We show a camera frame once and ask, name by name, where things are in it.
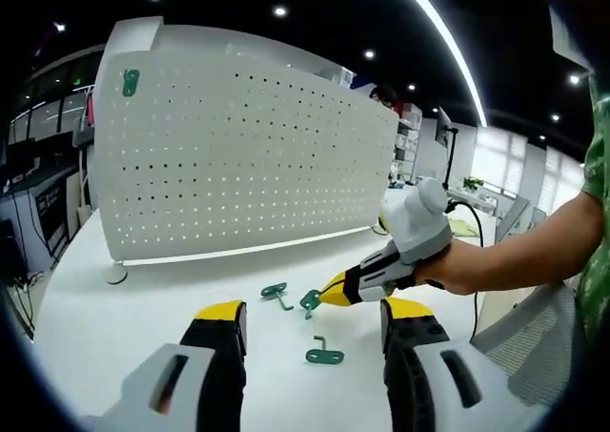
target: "human hand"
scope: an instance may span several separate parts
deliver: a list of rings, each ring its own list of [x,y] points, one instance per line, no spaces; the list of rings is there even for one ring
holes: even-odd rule
[[[442,252],[421,261],[415,271],[416,284],[439,283],[447,291],[467,296],[478,290],[484,249],[452,239]]]

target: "green patterned shirt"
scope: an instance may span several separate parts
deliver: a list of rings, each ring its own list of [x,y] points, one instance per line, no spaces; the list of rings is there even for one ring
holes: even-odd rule
[[[577,300],[584,321],[584,331],[591,340],[600,325],[610,299],[610,92],[602,91],[591,78],[591,100],[595,135],[585,158],[584,192],[603,204],[603,240],[591,256],[580,277]]]

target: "potted plant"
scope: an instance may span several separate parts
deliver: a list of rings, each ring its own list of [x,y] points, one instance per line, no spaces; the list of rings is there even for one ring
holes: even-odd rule
[[[485,182],[482,179],[478,179],[473,176],[464,177],[462,179],[462,186],[464,191],[474,193],[477,189],[482,186]]]

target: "white pegboard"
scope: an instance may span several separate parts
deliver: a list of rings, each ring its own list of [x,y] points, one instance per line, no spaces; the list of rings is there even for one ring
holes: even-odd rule
[[[133,96],[123,72],[139,70]],[[110,62],[96,106],[112,258],[182,256],[373,224],[397,115],[320,77],[223,53]]]

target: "black ceiling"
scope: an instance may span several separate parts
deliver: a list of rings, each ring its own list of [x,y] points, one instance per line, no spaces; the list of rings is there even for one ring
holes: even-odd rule
[[[585,84],[566,84],[580,67],[554,54],[544,0],[431,0],[457,40],[478,84],[490,125],[540,134],[581,158],[593,133]],[[273,5],[290,9],[283,20]],[[27,72],[106,41],[117,20],[162,15],[169,24],[250,32],[341,64],[376,83],[389,83],[426,115],[440,104],[456,122],[477,124],[472,99],[453,57],[414,0],[28,0],[29,14],[13,34]],[[52,22],[53,34],[40,56]],[[375,49],[376,59],[362,53]],[[414,93],[406,91],[417,84]],[[550,120],[561,114],[561,122]]]

